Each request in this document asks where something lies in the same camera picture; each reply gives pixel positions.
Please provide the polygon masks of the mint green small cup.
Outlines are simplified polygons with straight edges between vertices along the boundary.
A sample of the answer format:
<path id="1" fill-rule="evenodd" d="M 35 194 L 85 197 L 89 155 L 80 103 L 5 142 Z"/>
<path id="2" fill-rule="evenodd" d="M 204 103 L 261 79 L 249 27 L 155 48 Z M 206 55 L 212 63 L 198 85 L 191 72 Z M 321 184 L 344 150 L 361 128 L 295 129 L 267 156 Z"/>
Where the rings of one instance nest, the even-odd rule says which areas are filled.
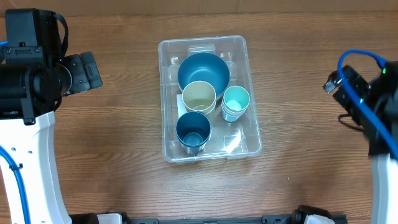
<path id="1" fill-rule="evenodd" d="M 248 91 L 241 86 L 231 86 L 223 95 L 222 105 L 229 114 L 242 115 L 250 104 Z"/>

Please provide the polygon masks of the light blue small cup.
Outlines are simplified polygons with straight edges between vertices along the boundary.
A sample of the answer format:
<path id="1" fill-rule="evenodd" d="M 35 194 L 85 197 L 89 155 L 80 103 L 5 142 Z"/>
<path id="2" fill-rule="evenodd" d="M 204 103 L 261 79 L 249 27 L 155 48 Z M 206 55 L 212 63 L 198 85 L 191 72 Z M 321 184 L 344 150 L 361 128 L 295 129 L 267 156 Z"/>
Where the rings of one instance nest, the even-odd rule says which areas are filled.
<path id="1" fill-rule="evenodd" d="M 225 121 L 232 123 L 232 122 L 237 121 L 241 117 L 241 115 L 239 113 L 232 113 L 223 108 L 222 109 L 222 117 Z"/>

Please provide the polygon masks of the cream tall cup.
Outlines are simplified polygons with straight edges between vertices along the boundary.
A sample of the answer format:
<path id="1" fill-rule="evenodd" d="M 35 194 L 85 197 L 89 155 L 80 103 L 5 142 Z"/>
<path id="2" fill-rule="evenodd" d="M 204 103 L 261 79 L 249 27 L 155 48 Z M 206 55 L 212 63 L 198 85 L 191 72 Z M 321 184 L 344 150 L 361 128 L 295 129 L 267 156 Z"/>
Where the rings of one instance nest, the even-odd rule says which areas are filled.
<path id="1" fill-rule="evenodd" d="M 211 125 L 214 123 L 216 92 L 211 84 L 205 81 L 189 83 L 182 92 L 182 100 L 187 111 L 196 111 L 205 115 Z"/>

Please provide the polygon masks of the dark blue bowl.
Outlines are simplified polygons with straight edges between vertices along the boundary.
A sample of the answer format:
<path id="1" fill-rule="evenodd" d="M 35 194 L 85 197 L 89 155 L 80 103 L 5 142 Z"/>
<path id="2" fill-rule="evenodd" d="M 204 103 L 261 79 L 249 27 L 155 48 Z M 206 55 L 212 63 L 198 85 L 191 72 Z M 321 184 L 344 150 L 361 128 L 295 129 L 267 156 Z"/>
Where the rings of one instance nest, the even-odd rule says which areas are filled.
<path id="1" fill-rule="evenodd" d="M 188 56 L 180 65 L 177 81 L 181 90 L 195 81 L 204 81 L 215 89 L 216 99 L 221 98 L 230 83 L 231 72 L 219 56 L 200 52 Z"/>

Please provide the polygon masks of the dark blue tall cup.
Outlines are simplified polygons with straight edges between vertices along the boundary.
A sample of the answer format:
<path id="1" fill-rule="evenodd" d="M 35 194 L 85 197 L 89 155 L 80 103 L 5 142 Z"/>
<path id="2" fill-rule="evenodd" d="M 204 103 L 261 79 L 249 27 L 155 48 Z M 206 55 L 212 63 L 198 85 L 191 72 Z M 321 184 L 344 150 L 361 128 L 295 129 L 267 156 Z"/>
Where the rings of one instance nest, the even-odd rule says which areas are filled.
<path id="1" fill-rule="evenodd" d="M 210 120 L 197 111 L 181 115 L 175 129 L 184 151 L 194 156 L 202 152 L 212 132 Z"/>

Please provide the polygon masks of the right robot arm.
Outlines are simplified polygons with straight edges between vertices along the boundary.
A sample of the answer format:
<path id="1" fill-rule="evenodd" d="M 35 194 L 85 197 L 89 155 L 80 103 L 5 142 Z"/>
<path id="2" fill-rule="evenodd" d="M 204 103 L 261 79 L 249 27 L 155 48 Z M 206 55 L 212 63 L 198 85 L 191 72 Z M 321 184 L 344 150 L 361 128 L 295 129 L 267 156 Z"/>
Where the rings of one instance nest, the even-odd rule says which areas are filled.
<path id="1" fill-rule="evenodd" d="M 387 62 L 381 74 L 367 82 L 352 67 L 346 65 L 343 72 L 355 92 L 370 107 L 397 141 L 397 62 Z M 397 156 L 367 120 L 341 86 L 338 72 L 332 72 L 323 86 L 327 93 L 348 112 L 369 140 L 369 156 L 372 160 L 373 206 L 371 223 L 397 223 Z"/>

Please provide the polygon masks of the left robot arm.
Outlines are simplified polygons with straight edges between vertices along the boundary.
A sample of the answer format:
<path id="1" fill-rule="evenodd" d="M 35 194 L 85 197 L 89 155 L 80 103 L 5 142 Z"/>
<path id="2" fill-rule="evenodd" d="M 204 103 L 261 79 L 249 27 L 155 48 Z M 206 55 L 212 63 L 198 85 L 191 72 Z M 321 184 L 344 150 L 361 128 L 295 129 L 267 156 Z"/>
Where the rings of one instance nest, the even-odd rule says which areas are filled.
<path id="1" fill-rule="evenodd" d="M 68 55 L 65 18 L 8 9 L 1 42 L 1 172 L 13 223 L 98 223 L 70 215 L 55 162 L 55 111 L 62 99 L 103 82 L 91 52 Z"/>

